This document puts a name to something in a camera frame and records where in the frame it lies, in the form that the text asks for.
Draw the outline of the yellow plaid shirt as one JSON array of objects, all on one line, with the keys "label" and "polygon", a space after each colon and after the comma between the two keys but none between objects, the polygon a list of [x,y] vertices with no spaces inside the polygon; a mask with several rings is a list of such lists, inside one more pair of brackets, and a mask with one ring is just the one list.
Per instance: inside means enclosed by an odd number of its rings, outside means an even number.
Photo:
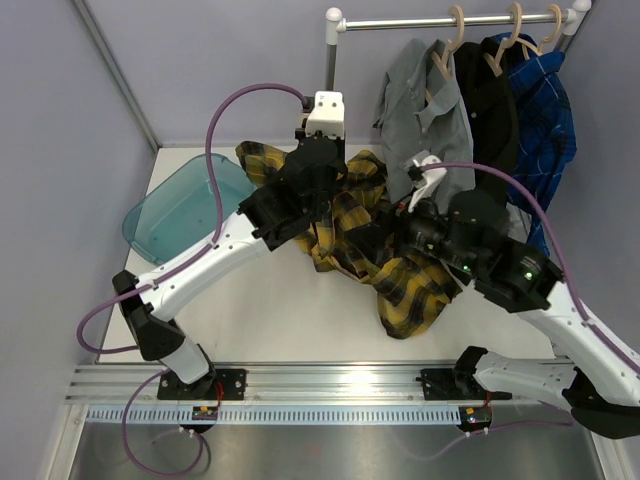
[{"label": "yellow plaid shirt", "polygon": [[397,257],[387,241],[378,266],[347,239],[348,231],[366,225],[390,204],[386,177],[386,166],[373,152],[357,153],[347,162],[345,186],[329,216],[313,223],[295,242],[317,272],[337,271],[371,286],[386,334],[404,340],[425,332],[461,289],[440,262],[423,253]]}]

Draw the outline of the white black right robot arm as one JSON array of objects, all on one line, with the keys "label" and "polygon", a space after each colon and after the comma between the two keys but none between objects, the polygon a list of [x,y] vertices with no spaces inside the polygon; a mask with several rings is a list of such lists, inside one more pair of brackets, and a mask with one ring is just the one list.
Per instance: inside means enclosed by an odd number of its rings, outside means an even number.
[{"label": "white black right robot arm", "polygon": [[452,369],[466,399],[507,393],[567,411],[581,426],[609,439],[639,433],[638,357],[595,315],[582,316],[561,269],[538,248],[509,237],[508,213],[479,190],[455,194],[446,213],[422,199],[413,209],[387,207],[346,234],[366,259],[427,254],[484,299],[515,314],[554,341],[570,364],[501,356],[469,346]]}]

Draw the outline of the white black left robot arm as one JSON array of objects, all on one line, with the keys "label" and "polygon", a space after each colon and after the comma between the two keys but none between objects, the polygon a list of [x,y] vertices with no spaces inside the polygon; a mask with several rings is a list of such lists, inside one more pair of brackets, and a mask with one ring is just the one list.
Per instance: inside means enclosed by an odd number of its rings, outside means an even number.
[{"label": "white black left robot arm", "polygon": [[344,128],[309,127],[275,175],[211,236],[141,276],[118,273],[117,302],[143,359],[164,365],[190,397],[208,396],[215,367],[176,315],[214,282],[327,216],[345,173]]}]

